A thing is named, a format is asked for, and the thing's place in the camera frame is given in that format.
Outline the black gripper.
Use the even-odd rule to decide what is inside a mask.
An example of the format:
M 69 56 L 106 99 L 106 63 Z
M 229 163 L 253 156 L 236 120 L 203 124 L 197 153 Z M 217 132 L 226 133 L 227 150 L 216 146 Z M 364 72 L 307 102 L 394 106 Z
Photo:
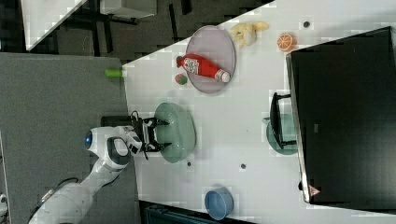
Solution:
M 137 111 L 131 113 L 131 122 L 136 133 L 140 146 L 137 147 L 139 152 L 159 152 L 169 146 L 171 143 L 160 144 L 156 140 L 156 134 L 154 129 L 159 125 L 169 125 L 170 123 L 166 120 L 157 118 L 142 119 L 139 117 Z

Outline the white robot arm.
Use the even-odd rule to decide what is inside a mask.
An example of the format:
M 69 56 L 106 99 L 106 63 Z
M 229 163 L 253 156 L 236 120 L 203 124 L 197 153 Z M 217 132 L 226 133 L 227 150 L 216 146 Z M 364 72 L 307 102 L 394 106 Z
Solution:
M 157 142 L 155 132 L 168 123 L 166 120 L 142 119 L 134 111 L 130 117 L 103 117 L 101 123 L 85 136 L 85 148 L 97 156 L 90 174 L 82 181 L 66 179 L 49 190 L 28 224 L 78 224 L 92 207 L 95 193 L 115 181 L 132 156 L 168 146 Z

